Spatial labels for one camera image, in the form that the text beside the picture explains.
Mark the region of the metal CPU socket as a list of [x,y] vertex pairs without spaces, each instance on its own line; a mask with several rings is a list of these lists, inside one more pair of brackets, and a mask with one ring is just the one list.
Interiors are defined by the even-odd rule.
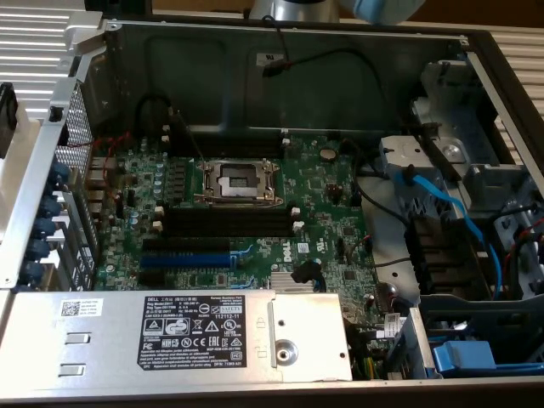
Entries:
[[201,192],[193,197],[209,207],[271,208],[284,204],[276,191],[280,166],[269,159],[213,160],[201,164]]

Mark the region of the green motherboard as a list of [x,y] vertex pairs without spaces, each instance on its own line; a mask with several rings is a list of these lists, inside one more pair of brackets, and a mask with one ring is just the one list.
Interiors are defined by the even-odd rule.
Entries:
[[[101,255],[93,286],[98,291],[134,290],[249,290],[271,289],[272,272],[293,270],[306,260],[321,263],[327,293],[338,295],[345,320],[360,331],[383,327],[384,309],[378,303],[378,279],[373,240],[361,209],[362,197],[353,178],[354,147],[326,136],[292,135],[283,139],[282,159],[266,158],[280,166],[276,191],[279,206],[291,210],[296,233],[290,237],[179,237],[223,238],[229,252],[144,252],[144,239],[162,235],[165,208],[210,208],[196,202],[201,192],[200,157],[171,157],[143,140],[137,150],[97,160],[95,170],[110,185],[97,206]],[[320,149],[337,152],[334,162],[323,162]],[[147,269],[143,256],[228,253],[230,268]],[[138,283],[143,270],[165,273],[165,287]]]

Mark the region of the black plug with blue tag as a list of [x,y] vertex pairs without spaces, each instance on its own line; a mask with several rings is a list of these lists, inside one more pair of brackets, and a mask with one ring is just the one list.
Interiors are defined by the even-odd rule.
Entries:
[[298,265],[291,273],[292,279],[296,283],[306,284],[309,281],[313,282],[314,292],[327,292],[326,280],[322,274],[321,263],[314,260],[306,260]]

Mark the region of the silver finned heatsink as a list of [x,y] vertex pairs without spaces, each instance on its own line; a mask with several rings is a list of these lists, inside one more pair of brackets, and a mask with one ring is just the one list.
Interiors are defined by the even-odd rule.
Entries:
[[307,279],[305,282],[295,281],[287,272],[272,272],[270,279],[270,288],[277,293],[319,293],[319,283],[313,279]]

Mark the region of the blue expansion slot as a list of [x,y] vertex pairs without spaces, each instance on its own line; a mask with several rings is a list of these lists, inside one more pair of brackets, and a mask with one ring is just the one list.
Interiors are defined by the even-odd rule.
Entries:
[[197,253],[190,255],[143,256],[139,266],[147,269],[172,268],[230,268],[231,256],[228,253]]

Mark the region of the short black expansion slot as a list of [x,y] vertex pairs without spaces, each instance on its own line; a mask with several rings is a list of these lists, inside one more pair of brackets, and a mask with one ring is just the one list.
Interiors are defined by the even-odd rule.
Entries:
[[138,283],[146,287],[165,287],[167,279],[160,270],[143,270],[138,275]]

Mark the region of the grey metal PC case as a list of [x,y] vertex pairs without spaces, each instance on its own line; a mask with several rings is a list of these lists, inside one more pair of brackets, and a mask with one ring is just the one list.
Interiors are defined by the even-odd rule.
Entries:
[[[0,331],[21,293],[98,291],[101,255],[97,206],[111,186],[97,160],[160,150],[189,139],[189,126],[288,129],[290,136],[326,136],[354,147],[353,178],[373,240],[379,330],[360,331],[343,317],[352,378],[348,382],[276,384],[267,388],[174,394],[34,395],[1,399],[0,408],[544,408],[539,377],[408,380],[385,370],[388,351],[419,291],[405,244],[409,220],[385,173],[380,143],[411,124],[411,101],[422,94],[425,66],[467,61],[483,72],[508,155],[530,171],[544,193],[544,121],[493,36],[485,31],[242,20],[138,17],[105,20],[106,50],[76,68],[48,67],[33,50],[29,66],[49,96],[38,117],[36,144],[0,244]],[[52,162],[71,170],[64,185],[48,183]],[[63,210],[50,254],[38,263],[39,285],[20,281],[38,207],[55,196]]]

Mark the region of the grey metal disk bay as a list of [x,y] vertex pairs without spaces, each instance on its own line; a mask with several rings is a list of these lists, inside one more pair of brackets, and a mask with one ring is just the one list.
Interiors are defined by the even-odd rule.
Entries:
[[467,61],[425,66],[411,124],[381,140],[401,213],[462,220],[490,300],[544,294],[544,193],[506,152],[483,72]]

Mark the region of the silver power supply unit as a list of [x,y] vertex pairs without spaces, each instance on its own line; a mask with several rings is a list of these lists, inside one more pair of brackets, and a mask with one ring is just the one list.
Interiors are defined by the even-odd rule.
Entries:
[[352,378],[335,294],[21,293],[0,331],[0,398],[174,394]]

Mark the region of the dark grey drive cage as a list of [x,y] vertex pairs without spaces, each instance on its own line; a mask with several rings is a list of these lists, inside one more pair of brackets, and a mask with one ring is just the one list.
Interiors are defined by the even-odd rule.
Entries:
[[[470,377],[443,377],[436,369],[433,349],[456,340],[488,342],[496,370]],[[423,296],[400,324],[384,366],[388,374],[408,380],[544,379],[544,294],[516,301]]]

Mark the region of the blue plastic latch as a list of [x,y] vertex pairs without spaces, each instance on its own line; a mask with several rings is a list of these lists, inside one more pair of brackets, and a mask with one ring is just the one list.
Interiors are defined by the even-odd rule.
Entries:
[[433,349],[437,371],[443,377],[470,377],[496,370],[486,341],[447,341]]

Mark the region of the white parts rack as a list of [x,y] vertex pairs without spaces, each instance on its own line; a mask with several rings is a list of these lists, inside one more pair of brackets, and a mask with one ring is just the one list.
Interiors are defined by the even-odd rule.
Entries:
[[5,158],[0,158],[0,244],[34,150],[41,123],[31,119],[24,101],[16,111],[17,126]]

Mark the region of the black part on rack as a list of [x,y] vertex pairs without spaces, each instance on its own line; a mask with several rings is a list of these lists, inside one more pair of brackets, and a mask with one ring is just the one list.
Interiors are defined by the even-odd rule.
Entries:
[[4,159],[17,127],[18,101],[11,82],[0,84],[0,159]]

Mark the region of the black ribbed drive bracket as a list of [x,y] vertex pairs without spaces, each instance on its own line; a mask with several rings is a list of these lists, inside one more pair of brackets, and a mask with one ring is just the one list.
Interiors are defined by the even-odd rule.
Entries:
[[490,300],[491,293],[470,230],[462,220],[416,216],[405,232],[422,295],[452,295],[468,301]]

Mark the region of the silver corner clamp bracket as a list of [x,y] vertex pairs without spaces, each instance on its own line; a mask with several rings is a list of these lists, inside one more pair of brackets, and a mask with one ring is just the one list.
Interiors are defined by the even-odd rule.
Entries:
[[105,20],[99,11],[75,11],[70,15],[64,30],[65,52],[59,68],[69,72],[78,60],[91,61],[105,50]]

